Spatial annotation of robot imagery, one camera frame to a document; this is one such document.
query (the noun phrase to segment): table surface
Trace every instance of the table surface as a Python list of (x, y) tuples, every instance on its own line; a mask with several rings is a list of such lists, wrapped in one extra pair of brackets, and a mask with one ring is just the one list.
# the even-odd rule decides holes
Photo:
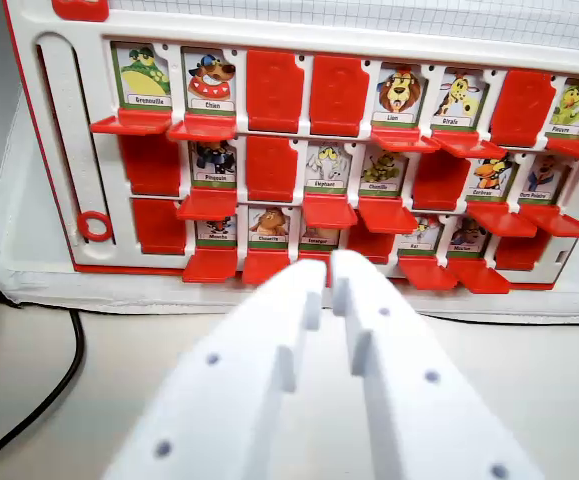
[[(1, 452), (0, 480), (100, 478), (178, 355), (223, 318), (82, 314), (82, 374)], [(579, 478), (579, 327), (428, 322), (545, 477)], [(55, 386), (73, 349), (66, 311), (0, 305), (0, 436)], [(372, 478), (363, 403), (347, 370), (343, 320), (325, 311), (321, 330), (308, 334), (298, 392), (283, 400), (271, 478)]]

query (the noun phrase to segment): character card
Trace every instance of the character card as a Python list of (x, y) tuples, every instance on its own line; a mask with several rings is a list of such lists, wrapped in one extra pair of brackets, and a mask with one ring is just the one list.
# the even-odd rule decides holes
[(344, 143), (309, 142), (305, 192), (345, 193), (350, 170), (351, 155)]
[(111, 56), (121, 107), (171, 110), (169, 67), (152, 44), (111, 42)]
[(183, 48), (187, 111), (200, 115), (236, 114), (236, 67), (222, 50)]
[(545, 135), (579, 138), (579, 80), (570, 78), (565, 82)]
[(568, 165), (558, 161), (553, 155), (537, 155), (518, 203), (556, 203), (570, 171)]
[(398, 235), (398, 256), (434, 255), (443, 225), (435, 215), (417, 215), (418, 228), (408, 235)]
[(409, 159), (402, 153), (367, 145), (360, 178), (360, 196), (399, 197)]
[(447, 257), (480, 258), (490, 235), (473, 218), (459, 217), (447, 249)]
[(487, 89), (481, 71), (445, 70), (436, 100), (438, 106), (431, 118), (432, 128), (475, 130)]
[(189, 142), (191, 185), (236, 188), (236, 149), (225, 140)]
[(511, 155), (507, 154), (500, 160), (485, 158), (472, 161), (476, 165), (467, 179), (467, 200), (504, 202), (518, 169)]
[(236, 216), (224, 220), (197, 221), (197, 244), (201, 247), (235, 247), (237, 245)]
[(291, 219), (287, 210), (249, 207), (249, 248), (288, 248)]
[(427, 79), (420, 68), (383, 63), (378, 75), (372, 125), (408, 128), (418, 125)]

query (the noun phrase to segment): dog character card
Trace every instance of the dog character card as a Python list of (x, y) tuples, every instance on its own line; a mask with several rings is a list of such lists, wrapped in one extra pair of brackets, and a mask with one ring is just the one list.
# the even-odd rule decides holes
[(518, 165), (507, 154), (502, 159), (472, 160), (472, 171), (467, 178), (467, 200), (477, 202), (504, 202), (516, 177)]
[(291, 218), (286, 210), (249, 207), (249, 248), (288, 248)]
[(518, 203), (556, 203), (570, 170), (567, 164), (558, 161), (553, 155), (537, 155)]
[(111, 42), (111, 56), (121, 107), (171, 110), (169, 67), (153, 45)]
[(489, 242), (489, 233), (473, 218), (459, 217), (457, 220), (447, 257), (482, 257)]
[(419, 70), (419, 67), (382, 64), (372, 125), (401, 128), (418, 125), (427, 86)]
[(418, 228), (408, 235), (398, 235), (398, 255), (434, 255), (443, 225), (435, 215), (416, 216)]
[(436, 100), (438, 107), (431, 118), (432, 127), (475, 130), (487, 88), (480, 71), (445, 70)]
[(343, 143), (309, 142), (305, 191), (313, 193), (345, 193), (351, 155)]
[(579, 138), (579, 80), (568, 79), (545, 135)]
[(367, 145), (360, 178), (361, 196), (399, 197), (409, 159), (402, 153)]
[(201, 115), (236, 114), (236, 67), (222, 50), (184, 48), (187, 111)]
[(196, 242), (200, 247), (235, 247), (236, 235), (235, 215), (219, 222), (196, 222)]
[(236, 188), (236, 149), (225, 140), (189, 142), (194, 187)]

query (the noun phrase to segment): bird character card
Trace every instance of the bird character card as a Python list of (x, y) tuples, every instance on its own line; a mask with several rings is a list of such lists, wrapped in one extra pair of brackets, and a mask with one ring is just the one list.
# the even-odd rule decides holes
[(236, 67), (222, 50), (183, 48), (187, 111), (200, 115), (236, 114)]
[(360, 196), (399, 197), (409, 159), (402, 153), (367, 145), (360, 178)]
[(558, 200), (571, 168), (553, 155), (537, 155), (518, 203), (552, 205)]
[(305, 192), (345, 193), (351, 171), (351, 155), (339, 142), (309, 142)]
[(579, 138), (579, 80), (570, 78), (565, 82), (545, 135)]
[(418, 227), (408, 235), (398, 235), (398, 255), (434, 255), (440, 242), (443, 225), (435, 215), (416, 216)]
[(236, 148), (226, 140), (189, 142), (191, 185), (236, 188)]
[(236, 216), (225, 217), (221, 221), (197, 221), (196, 243), (200, 247), (235, 247)]
[(432, 128), (475, 130), (487, 89), (481, 71), (446, 69), (431, 118)]
[(507, 154), (504, 158), (472, 160), (467, 178), (467, 200), (504, 202), (516, 177), (518, 165)]
[(145, 110), (171, 110), (167, 62), (150, 43), (111, 42), (120, 106)]
[(249, 248), (288, 248), (289, 208), (249, 207)]
[(427, 87), (420, 67), (383, 63), (378, 79), (371, 124), (399, 128), (418, 125)]
[(458, 217), (447, 257), (480, 258), (491, 235), (470, 217)]

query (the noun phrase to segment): red plastic ring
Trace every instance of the red plastic ring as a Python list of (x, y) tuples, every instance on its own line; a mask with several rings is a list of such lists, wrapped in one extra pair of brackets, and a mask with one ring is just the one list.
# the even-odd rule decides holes
[[(93, 233), (89, 230), (89, 223), (87, 223), (88, 220), (100, 220), (105, 226), (104, 233)], [(83, 212), (78, 215), (77, 223), (80, 234), (92, 242), (105, 242), (111, 238), (111, 235), (113, 235), (111, 220), (109, 220), (109, 217), (104, 213), (94, 211)]]

